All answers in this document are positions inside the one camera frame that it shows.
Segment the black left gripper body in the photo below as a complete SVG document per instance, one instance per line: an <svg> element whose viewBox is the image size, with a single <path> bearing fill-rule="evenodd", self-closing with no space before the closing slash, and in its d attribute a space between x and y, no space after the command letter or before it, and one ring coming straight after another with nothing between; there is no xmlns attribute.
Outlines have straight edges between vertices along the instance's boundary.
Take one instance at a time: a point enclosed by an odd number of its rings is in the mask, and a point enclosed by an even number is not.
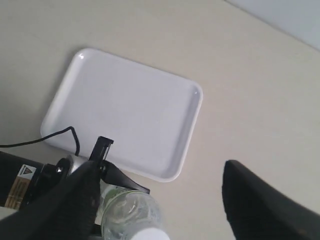
<svg viewBox="0 0 320 240"><path fill-rule="evenodd" d="M113 143L112 139L99 136L88 160L97 163L104 161Z"/></svg>

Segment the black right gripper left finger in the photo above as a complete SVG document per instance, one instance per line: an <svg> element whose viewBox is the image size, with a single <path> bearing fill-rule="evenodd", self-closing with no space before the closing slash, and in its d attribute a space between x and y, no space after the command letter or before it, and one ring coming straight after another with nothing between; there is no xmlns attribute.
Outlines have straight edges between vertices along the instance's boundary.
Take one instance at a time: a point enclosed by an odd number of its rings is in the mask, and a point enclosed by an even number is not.
<svg viewBox="0 0 320 240"><path fill-rule="evenodd" d="M87 240L100 205L100 169L88 161L47 194L0 221L2 240Z"/></svg>

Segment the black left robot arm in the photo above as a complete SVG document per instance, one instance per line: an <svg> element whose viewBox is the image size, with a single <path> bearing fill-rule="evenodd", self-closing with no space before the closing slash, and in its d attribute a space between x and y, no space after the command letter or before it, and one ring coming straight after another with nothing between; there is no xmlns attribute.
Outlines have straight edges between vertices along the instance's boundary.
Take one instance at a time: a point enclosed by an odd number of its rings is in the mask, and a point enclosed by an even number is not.
<svg viewBox="0 0 320 240"><path fill-rule="evenodd" d="M125 175L113 163L106 160L112 139L98 137L89 160L98 162L101 180L112 186L140 191L146 194L150 190L139 185ZM73 174L85 159L69 155L56 165L43 164L6 152L0 154L0 205L13 210L20 210Z"/></svg>

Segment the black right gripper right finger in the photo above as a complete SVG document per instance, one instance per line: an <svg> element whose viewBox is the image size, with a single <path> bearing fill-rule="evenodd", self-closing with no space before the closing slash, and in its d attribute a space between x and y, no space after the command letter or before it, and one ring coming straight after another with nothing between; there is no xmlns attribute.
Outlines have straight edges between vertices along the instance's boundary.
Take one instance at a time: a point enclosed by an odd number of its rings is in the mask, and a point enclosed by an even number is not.
<svg viewBox="0 0 320 240"><path fill-rule="evenodd" d="M320 215L288 198L237 160L225 162L222 200L237 240L318 240Z"/></svg>

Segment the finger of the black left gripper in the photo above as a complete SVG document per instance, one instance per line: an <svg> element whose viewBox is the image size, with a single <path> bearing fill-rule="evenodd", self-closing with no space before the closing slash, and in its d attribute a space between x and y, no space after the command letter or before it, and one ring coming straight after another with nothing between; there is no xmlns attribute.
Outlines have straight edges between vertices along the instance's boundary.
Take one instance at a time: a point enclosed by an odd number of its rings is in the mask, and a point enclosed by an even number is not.
<svg viewBox="0 0 320 240"><path fill-rule="evenodd" d="M145 194L150 194L150 189L133 181L113 163L104 160L101 164L101 167L101 180L104 183L129 190L140 191Z"/></svg>

